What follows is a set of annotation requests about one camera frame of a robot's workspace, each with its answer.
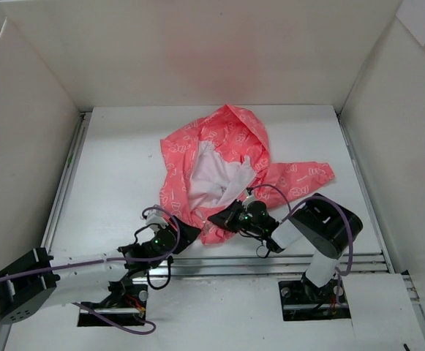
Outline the pink patterned jacket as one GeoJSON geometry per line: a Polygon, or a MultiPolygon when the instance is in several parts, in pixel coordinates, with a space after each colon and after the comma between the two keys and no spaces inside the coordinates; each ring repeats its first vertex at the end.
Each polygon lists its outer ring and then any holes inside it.
{"type": "Polygon", "coordinates": [[[305,197],[335,178],[327,163],[271,161],[268,134],[252,111],[224,105],[160,141],[167,175],[160,205],[181,221],[201,229],[204,245],[233,237],[208,217],[246,188],[270,209],[305,197]]]}

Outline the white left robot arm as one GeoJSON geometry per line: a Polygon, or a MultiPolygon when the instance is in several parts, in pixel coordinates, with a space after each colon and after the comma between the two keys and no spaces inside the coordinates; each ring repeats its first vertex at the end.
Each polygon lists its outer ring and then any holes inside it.
{"type": "Polygon", "coordinates": [[[113,309],[132,292],[133,279],[148,275],[161,263],[171,263],[200,235],[200,229],[176,217],[147,225],[154,236],[101,254],[54,257],[45,248],[25,253],[0,270],[0,321],[13,324],[40,309],[84,303],[113,309]]]}

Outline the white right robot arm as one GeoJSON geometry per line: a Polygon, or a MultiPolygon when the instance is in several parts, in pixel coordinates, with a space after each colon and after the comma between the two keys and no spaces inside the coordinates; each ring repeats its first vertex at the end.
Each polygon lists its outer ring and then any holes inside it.
{"type": "Polygon", "coordinates": [[[315,248],[310,266],[301,277],[300,291],[310,301],[319,301],[330,291],[334,276],[349,274],[353,244],[363,222],[352,211],[316,193],[279,221],[267,205],[250,195],[234,200],[208,220],[217,227],[259,240],[271,253],[279,254],[303,237],[315,248]]]}

